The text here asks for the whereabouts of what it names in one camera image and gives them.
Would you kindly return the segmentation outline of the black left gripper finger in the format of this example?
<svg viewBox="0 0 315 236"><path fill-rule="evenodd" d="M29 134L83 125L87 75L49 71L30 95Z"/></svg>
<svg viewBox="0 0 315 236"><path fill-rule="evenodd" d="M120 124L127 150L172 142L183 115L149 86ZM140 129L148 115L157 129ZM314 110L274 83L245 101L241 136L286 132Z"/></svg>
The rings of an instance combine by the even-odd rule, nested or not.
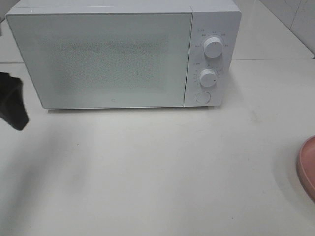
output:
<svg viewBox="0 0 315 236"><path fill-rule="evenodd" d="M9 73L0 73L0 117L14 129L21 131L29 122L23 102L23 82Z"/></svg>

